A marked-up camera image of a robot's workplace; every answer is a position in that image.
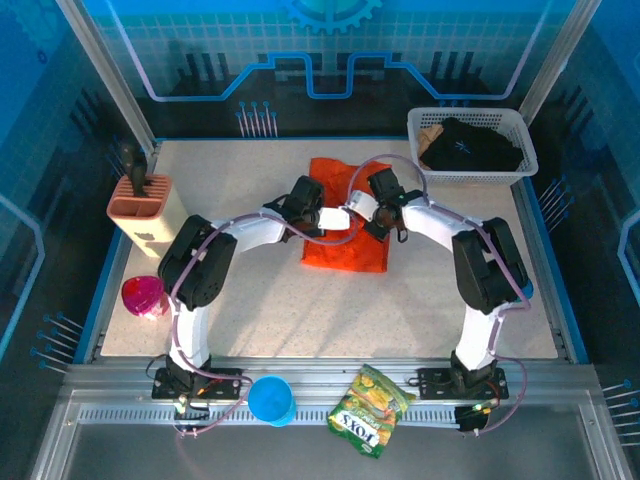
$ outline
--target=plastic basket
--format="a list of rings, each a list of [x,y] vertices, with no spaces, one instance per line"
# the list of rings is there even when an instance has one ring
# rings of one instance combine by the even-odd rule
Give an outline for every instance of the plastic basket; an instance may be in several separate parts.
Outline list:
[[[449,172],[422,171],[429,183],[469,183],[511,185],[523,177],[538,172],[538,159],[522,116],[509,108],[414,108],[409,111],[407,130],[411,145],[411,158],[418,161],[418,133],[421,128],[442,122],[445,118],[455,117],[461,122],[476,127],[489,127],[501,133],[522,150],[524,159],[515,172]]]

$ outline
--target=table surface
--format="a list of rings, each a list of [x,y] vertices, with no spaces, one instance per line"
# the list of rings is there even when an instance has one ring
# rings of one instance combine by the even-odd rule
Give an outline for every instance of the table surface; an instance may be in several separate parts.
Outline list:
[[[313,157],[359,164],[379,153],[409,156],[409,145],[399,140],[170,141],[162,144],[155,172],[171,176],[188,213],[214,220],[255,211],[289,192],[308,173]],[[410,167],[392,163],[401,184],[417,188]],[[510,187],[433,185],[429,192],[461,213],[499,216],[509,223],[536,294],[529,312],[507,317],[498,352],[556,358]],[[303,266],[302,244],[292,239],[233,259],[224,289],[209,308],[213,355],[449,357],[464,318],[449,252],[417,234],[403,245],[394,238],[388,272],[363,274]],[[134,245],[123,281],[155,274],[158,262]],[[102,355],[153,356],[169,346],[169,318],[134,317],[116,299]]]

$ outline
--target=orange cloth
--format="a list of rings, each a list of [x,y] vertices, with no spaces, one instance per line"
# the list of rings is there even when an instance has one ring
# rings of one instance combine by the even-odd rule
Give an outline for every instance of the orange cloth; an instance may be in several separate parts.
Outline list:
[[[353,189],[372,195],[367,177],[388,168],[389,165],[372,162],[358,175]],[[339,207],[347,200],[347,189],[357,167],[345,165],[333,158],[312,158],[309,176],[324,185],[326,207]],[[389,258],[389,239],[379,242],[363,230],[364,220],[358,217],[358,233],[349,243],[338,246],[304,243],[302,263],[314,267],[334,268],[351,272],[384,273]],[[327,231],[323,240],[339,240],[348,235],[344,231]]]

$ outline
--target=black cloth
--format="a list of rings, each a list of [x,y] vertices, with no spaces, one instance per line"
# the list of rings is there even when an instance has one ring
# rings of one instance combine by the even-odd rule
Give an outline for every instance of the black cloth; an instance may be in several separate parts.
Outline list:
[[[442,126],[444,131],[420,157],[432,170],[515,172],[524,158],[522,150],[488,127],[473,127],[453,117]]]

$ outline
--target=chip bag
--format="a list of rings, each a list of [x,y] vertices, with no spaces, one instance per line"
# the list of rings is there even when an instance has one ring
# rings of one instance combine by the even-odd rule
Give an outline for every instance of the chip bag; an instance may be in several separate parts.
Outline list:
[[[329,429],[346,438],[363,455],[379,458],[396,423],[415,395],[364,365],[340,403],[329,414]]]

